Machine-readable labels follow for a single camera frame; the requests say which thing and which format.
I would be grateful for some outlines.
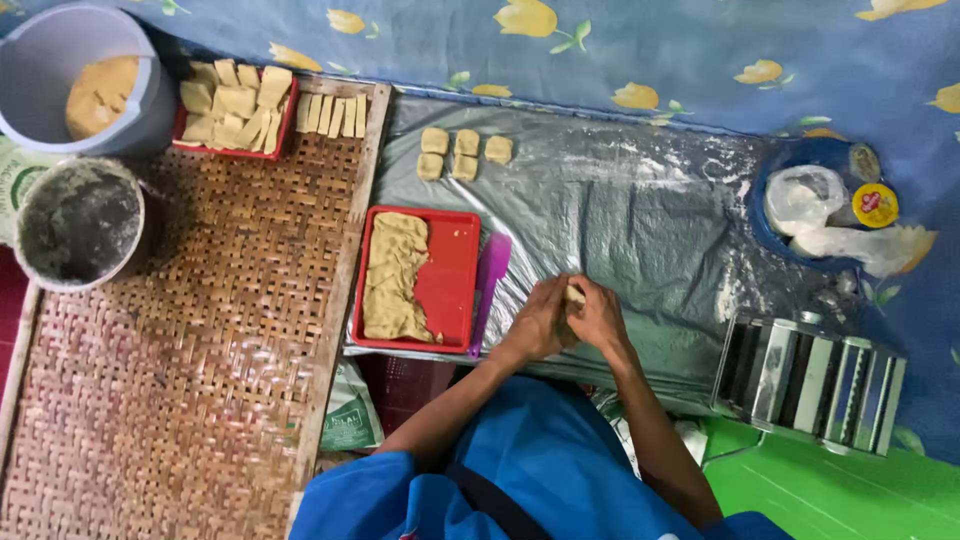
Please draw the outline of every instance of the woven bamboo mat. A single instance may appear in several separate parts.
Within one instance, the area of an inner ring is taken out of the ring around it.
[[[5,537],[283,537],[316,457],[382,87],[367,139],[291,131],[277,162],[134,165],[167,208],[163,243],[146,275],[43,295]]]

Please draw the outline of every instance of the red tray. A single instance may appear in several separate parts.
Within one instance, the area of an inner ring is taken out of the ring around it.
[[[229,150],[225,148],[223,150],[214,150],[213,148],[207,148],[205,146],[187,146],[185,144],[173,143],[175,147],[185,150],[187,152],[204,152],[206,154],[224,154],[226,156],[236,156],[238,158],[261,158],[264,160],[277,160],[280,157],[280,154],[283,153],[283,141],[287,138],[287,128],[290,127],[291,118],[294,117],[294,114],[297,113],[297,103],[300,101],[300,84],[297,83],[297,77],[295,76],[293,81],[290,83],[290,107],[287,108],[287,113],[283,115],[283,119],[280,120],[280,133],[276,134],[276,150],[272,154],[264,154],[263,152],[249,152],[247,150]],[[180,99],[177,100],[177,119],[174,120],[174,140],[180,139],[183,136],[183,131],[186,130],[186,108],[183,106],[183,102]]]
[[[429,229],[427,251],[430,258],[417,274],[414,298],[426,313],[426,327],[434,335],[441,332],[443,343],[425,343],[412,337],[367,339],[363,336],[363,289],[367,280],[370,236],[373,217],[380,212],[415,215]],[[463,353],[470,341],[473,323],[473,287],[476,282],[477,253],[480,250],[480,216],[471,212],[377,206],[367,210],[363,236],[363,256],[357,279],[353,310],[353,341],[364,347],[410,349],[432,353]]]

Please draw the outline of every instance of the blue shirt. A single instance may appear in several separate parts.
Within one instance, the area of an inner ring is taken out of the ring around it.
[[[555,539],[744,540],[789,536],[748,512],[698,531],[634,476],[613,429],[584,396],[507,380],[477,413],[454,460],[492,481]],[[442,475],[408,453],[364,457],[307,485],[291,540],[504,539]]]

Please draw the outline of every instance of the metal roller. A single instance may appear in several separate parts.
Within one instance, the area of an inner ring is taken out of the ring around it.
[[[714,411],[838,454],[886,456],[906,359],[861,337],[737,313],[713,385]]]

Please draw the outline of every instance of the gray bucket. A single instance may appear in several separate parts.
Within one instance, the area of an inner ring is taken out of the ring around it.
[[[45,172],[23,200],[16,260],[46,290],[86,290],[143,267],[157,218],[137,178],[117,161],[69,160]]]
[[[84,66],[140,57],[127,109],[102,132],[74,141],[66,100]],[[170,144],[177,99],[143,29],[115,8],[67,4],[39,13],[0,39],[0,131],[40,152],[147,156]]]

